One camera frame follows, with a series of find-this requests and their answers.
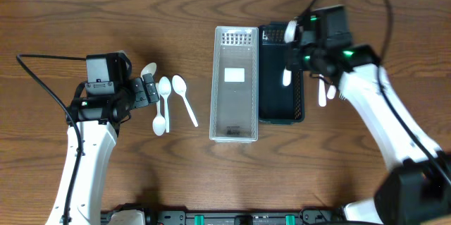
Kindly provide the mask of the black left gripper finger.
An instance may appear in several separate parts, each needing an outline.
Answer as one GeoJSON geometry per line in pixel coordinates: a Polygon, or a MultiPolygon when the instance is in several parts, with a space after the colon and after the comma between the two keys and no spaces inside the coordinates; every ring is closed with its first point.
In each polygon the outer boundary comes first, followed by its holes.
{"type": "Polygon", "coordinates": [[[130,89],[135,94],[135,101],[132,104],[133,109],[139,109],[142,107],[147,107],[149,105],[147,93],[145,92],[141,78],[132,79],[130,81],[130,89]]]}
{"type": "Polygon", "coordinates": [[[145,92],[150,104],[157,103],[159,101],[158,88],[154,82],[154,76],[151,73],[144,74],[142,76],[144,82],[145,92]]]}

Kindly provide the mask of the white plastic fork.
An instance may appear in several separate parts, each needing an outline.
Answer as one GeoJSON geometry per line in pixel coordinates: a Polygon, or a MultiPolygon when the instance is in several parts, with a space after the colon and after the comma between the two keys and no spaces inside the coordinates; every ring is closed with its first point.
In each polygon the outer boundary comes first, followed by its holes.
{"type": "MultiPolygon", "coordinates": [[[[286,44],[288,42],[295,41],[296,32],[297,32],[297,19],[293,19],[288,23],[285,29],[284,41],[286,44]]],[[[283,71],[283,85],[286,87],[290,85],[291,79],[292,79],[292,71],[288,71],[285,67],[283,71]]]]}
{"type": "Polygon", "coordinates": [[[334,99],[335,95],[336,95],[336,92],[337,92],[336,87],[334,85],[330,85],[329,88],[328,88],[326,97],[328,99],[334,99]]]}

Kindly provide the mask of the small white plastic spoon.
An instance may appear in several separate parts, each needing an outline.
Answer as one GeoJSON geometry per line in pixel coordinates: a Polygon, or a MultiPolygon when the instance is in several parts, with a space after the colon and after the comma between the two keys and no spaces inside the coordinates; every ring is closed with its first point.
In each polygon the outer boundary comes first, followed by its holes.
{"type": "Polygon", "coordinates": [[[323,80],[323,76],[319,74],[319,92],[318,92],[318,103],[320,107],[325,107],[327,104],[326,98],[326,84],[323,80]]]}

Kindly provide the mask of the pale green plastic fork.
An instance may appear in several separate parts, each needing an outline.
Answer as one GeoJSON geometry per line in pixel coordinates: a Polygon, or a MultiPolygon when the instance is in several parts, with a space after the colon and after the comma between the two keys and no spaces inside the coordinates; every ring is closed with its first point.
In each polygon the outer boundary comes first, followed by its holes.
{"type": "Polygon", "coordinates": [[[339,98],[340,98],[341,100],[346,100],[346,98],[345,98],[344,94],[343,94],[343,93],[341,93],[341,92],[340,92],[339,98]]]}

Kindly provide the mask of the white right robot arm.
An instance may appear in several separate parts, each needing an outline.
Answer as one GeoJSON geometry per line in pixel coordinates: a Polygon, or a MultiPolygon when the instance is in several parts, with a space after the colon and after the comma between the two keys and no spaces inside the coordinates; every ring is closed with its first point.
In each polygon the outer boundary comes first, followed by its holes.
{"type": "Polygon", "coordinates": [[[313,30],[290,22],[287,67],[330,78],[362,118],[389,172],[372,198],[345,205],[342,220],[421,224],[450,214],[450,155],[419,127],[395,93],[380,58],[339,32],[323,44],[313,30]]]}

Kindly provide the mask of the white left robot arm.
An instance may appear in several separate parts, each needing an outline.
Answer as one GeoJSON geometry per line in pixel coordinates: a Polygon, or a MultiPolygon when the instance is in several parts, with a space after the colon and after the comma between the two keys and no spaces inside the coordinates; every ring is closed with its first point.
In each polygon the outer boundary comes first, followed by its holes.
{"type": "Polygon", "coordinates": [[[65,108],[68,151],[48,224],[100,224],[106,170],[120,126],[133,109],[159,101],[156,64],[131,78],[125,54],[89,55],[88,79],[65,108]]]}

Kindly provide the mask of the white plastic spoon middle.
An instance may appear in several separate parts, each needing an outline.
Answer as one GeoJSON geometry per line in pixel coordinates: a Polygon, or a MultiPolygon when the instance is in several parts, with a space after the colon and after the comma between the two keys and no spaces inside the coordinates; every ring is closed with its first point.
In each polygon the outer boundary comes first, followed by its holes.
{"type": "Polygon", "coordinates": [[[163,97],[164,118],[166,120],[166,132],[170,132],[170,115],[168,109],[168,98],[172,92],[171,82],[163,76],[159,81],[159,94],[163,97]]]}

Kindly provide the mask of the white plastic spoon upside-down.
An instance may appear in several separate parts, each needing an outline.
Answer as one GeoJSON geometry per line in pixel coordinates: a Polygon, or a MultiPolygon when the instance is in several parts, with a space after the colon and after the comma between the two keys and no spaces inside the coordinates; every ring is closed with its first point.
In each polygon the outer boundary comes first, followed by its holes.
{"type": "Polygon", "coordinates": [[[162,136],[166,132],[166,120],[161,114],[161,103],[156,103],[156,116],[152,121],[152,128],[157,136],[162,136]]]}

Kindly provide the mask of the white plastic spoon angled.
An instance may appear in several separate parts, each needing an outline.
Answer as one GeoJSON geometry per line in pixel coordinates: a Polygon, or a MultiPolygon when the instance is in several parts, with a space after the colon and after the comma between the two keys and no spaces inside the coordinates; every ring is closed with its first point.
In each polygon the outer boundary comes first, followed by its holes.
{"type": "Polygon", "coordinates": [[[147,64],[140,73],[141,78],[143,78],[146,74],[154,75],[156,72],[156,68],[157,65],[154,62],[147,64]]]}

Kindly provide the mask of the white plastic spoon right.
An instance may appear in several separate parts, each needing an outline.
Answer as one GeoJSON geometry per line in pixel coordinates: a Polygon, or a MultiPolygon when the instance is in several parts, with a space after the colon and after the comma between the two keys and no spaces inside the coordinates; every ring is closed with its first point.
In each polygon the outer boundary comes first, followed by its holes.
{"type": "Polygon", "coordinates": [[[175,91],[176,94],[180,95],[185,103],[185,107],[187,109],[187,112],[193,122],[193,125],[195,127],[198,127],[199,124],[197,122],[197,119],[195,117],[195,114],[192,110],[192,107],[190,105],[190,103],[187,100],[187,96],[186,96],[186,92],[187,92],[187,85],[186,82],[184,81],[184,79],[180,76],[180,75],[174,75],[172,78],[172,85],[173,85],[173,89],[175,91]]]}

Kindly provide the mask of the black plastic basket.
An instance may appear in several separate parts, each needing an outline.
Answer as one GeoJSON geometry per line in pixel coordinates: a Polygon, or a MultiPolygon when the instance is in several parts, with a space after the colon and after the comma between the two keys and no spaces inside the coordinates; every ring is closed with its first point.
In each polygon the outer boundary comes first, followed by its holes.
{"type": "Polygon", "coordinates": [[[259,120],[264,123],[291,125],[305,117],[303,72],[293,72],[291,83],[283,84],[287,25],[259,26],[259,120]]]}

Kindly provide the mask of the clear plastic basket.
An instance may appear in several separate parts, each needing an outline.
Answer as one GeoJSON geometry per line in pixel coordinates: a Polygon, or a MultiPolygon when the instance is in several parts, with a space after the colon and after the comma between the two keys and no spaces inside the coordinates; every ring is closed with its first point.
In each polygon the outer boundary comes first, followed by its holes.
{"type": "Polygon", "coordinates": [[[215,29],[209,138],[215,142],[258,140],[259,30],[215,29]]]}

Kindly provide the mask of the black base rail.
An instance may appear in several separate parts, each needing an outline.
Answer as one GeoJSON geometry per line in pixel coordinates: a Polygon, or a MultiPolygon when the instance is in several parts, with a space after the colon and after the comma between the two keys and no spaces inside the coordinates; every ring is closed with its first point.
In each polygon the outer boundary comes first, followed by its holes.
{"type": "Polygon", "coordinates": [[[346,224],[337,210],[308,207],[300,211],[262,212],[196,212],[187,209],[152,209],[146,205],[125,204],[110,212],[100,214],[101,224],[112,224],[113,218],[122,211],[137,210],[149,225],[316,225],[346,224]]]}

